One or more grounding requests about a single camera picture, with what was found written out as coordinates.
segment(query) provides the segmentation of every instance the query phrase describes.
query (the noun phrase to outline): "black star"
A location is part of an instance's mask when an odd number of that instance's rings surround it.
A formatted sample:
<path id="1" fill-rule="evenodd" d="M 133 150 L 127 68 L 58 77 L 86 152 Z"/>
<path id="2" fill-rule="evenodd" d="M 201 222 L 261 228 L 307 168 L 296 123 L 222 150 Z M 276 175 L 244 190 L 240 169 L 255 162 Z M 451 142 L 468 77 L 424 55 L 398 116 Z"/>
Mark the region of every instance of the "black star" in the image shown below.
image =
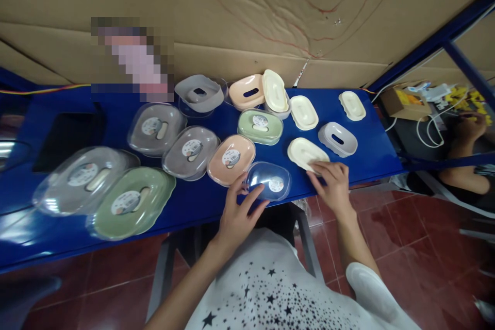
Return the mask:
<path id="1" fill-rule="evenodd" d="M 206 325 L 210 325 L 210 326 L 212 326 L 211 324 L 212 324 L 212 321 L 213 321 L 213 319 L 214 319 L 215 317 L 216 317 L 216 316 L 212 316 L 212 314 L 211 314 L 211 312 L 210 312 L 210 314 L 208 315 L 208 317 L 207 317 L 207 318 L 205 318 L 205 319 L 203 320 L 203 322 L 205 323 L 205 324 L 203 325 L 203 328 L 205 328 L 205 326 L 206 326 Z"/>

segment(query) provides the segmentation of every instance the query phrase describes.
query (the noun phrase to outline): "person's arm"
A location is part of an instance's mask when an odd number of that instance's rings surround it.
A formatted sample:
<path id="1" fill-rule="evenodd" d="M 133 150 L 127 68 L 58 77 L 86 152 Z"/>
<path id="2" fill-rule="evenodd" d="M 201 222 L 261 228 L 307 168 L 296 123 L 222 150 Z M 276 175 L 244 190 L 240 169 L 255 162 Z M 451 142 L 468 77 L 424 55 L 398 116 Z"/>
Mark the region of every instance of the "person's arm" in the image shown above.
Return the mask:
<path id="1" fill-rule="evenodd" d="M 349 200 L 349 168 L 340 162 L 322 161 L 311 164 L 311 167 L 320 173 L 326 182 L 326 186 L 322 185 L 313 172 L 307 172 L 318 195 L 335 213 L 340 258 L 344 270 L 350 263 L 358 262 L 380 276 L 375 259 L 359 229 L 357 213 Z"/>
<path id="2" fill-rule="evenodd" d="M 476 117 L 476 121 L 468 120 L 465 116 Z M 473 155 L 474 143 L 486 131 L 485 116 L 477 112 L 464 112 L 461 114 L 462 121 L 456 127 L 456 139 L 452 143 L 452 148 L 448 158 L 461 158 Z M 461 168 L 450 168 L 438 173 L 438 177 L 445 184 L 471 191 L 478 194 L 485 194 L 490 190 L 490 181 L 474 173 L 474 166 Z"/>
<path id="3" fill-rule="evenodd" d="M 227 192 L 217 235 L 186 277 L 158 307 L 144 330 L 184 329 L 208 286 L 253 230 L 268 201 L 263 201 L 248 215 L 253 202 L 264 188 L 260 185 L 247 195 L 241 205 L 237 204 L 237 195 L 246 194 L 242 187 L 246 175 L 244 173 L 237 178 Z"/>

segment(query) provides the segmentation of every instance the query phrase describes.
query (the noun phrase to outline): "blue table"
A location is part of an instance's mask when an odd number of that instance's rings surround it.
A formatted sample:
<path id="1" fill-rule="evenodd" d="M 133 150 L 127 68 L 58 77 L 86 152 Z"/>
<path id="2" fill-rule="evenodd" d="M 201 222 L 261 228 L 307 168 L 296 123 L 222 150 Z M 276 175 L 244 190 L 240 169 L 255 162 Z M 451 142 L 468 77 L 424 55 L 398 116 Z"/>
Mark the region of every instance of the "blue table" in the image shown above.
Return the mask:
<path id="1" fill-rule="evenodd" d="M 319 145 L 331 161 L 341 161 L 350 168 L 350 183 L 359 184 L 403 171 L 402 165 L 385 133 L 382 124 L 365 91 L 355 90 L 363 102 L 367 115 L 361 121 L 351 121 L 338 100 L 341 89 L 288 89 L 290 97 L 305 95 L 313 103 L 319 116 L 316 129 L 301 131 L 289 117 L 284 120 L 284 132 L 275 146 L 256 144 L 255 161 L 268 161 L 286 168 L 293 179 L 292 189 L 282 202 L 314 195 L 316 192 L 305 171 L 287 157 L 289 143 L 304 137 Z M 94 93 L 89 88 L 78 88 L 33 98 L 18 140 L 38 148 L 46 136 L 60 106 L 65 111 L 92 112 L 91 97 L 101 102 L 107 119 L 103 145 L 129 150 L 127 131 L 138 108 L 139 95 L 132 93 Z M 188 125 L 202 125 L 212 129 L 221 140 L 237 133 L 240 112 L 224 103 L 212 115 L 203 119 L 189 119 Z M 329 121 L 336 121 L 350 130 L 358 140 L 356 153 L 341 159 L 318 140 L 318 130 Z M 144 166 L 159 167 L 160 159 L 139 156 Z M 53 218 L 33 211 L 30 197 L 36 185 L 46 174 L 32 174 L 32 162 L 12 169 L 8 177 L 0 177 L 0 273 L 47 260 L 60 259 L 88 251 L 102 249 L 116 243 L 95 239 L 87 233 L 84 216 Z M 195 182 L 177 180 L 172 197 L 155 225 L 140 236 L 123 242 L 158 235 L 185 227 L 219 219 L 227 189 L 216 184 L 207 175 Z M 2 232 L 12 223 L 13 227 Z"/>

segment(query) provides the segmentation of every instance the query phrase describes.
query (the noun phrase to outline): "hand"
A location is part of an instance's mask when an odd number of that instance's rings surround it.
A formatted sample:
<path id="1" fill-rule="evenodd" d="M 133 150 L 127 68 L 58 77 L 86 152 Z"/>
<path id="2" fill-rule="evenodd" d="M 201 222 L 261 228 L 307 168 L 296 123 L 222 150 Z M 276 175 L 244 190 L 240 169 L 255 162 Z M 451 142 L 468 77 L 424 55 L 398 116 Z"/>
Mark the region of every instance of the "hand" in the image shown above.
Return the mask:
<path id="1" fill-rule="evenodd" d="M 325 180 L 326 186 L 323 186 L 315 173 L 306 172 L 318 195 L 335 215 L 340 217 L 353 212 L 349 201 L 349 168 L 340 162 L 323 161 L 314 162 L 310 166 Z"/>
<path id="2" fill-rule="evenodd" d="M 455 127 L 458 139 L 475 141 L 485 133 L 487 128 L 485 115 L 478 112 L 463 112 L 459 116 L 462 121 Z M 468 120 L 466 116 L 476 117 L 476 121 Z"/>
<path id="3" fill-rule="evenodd" d="M 269 203 L 269 201 L 263 201 L 251 215 L 248 215 L 253 202 L 265 186 L 259 185 L 251 193 L 248 193 L 242 184 L 246 176 L 247 173 L 243 173 L 228 189 L 225 208 L 223 209 L 222 219 L 220 219 L 220 229 L 213 239 L 214 244 L 220 249 L 221 253 L 225 253 L 229 257 L 251 233 L 261 213 Z M 237 204 L 237 195 L 239 194 L 247 194 L 241 205 Z"/>

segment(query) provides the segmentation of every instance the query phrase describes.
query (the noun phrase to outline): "small cardboard box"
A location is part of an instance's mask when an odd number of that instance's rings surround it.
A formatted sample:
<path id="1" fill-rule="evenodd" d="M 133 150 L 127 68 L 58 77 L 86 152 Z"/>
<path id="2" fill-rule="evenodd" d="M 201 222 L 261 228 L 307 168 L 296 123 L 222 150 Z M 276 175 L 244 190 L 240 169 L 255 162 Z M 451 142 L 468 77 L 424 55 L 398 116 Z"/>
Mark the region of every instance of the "small cardboard box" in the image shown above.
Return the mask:
<path id="1" fill-rule="evenodd" d="M 381 99 L 391 117 L 418 121 L 432 114 L 430 106 L 419 94 L 390 89 L 381 94 Z"/>

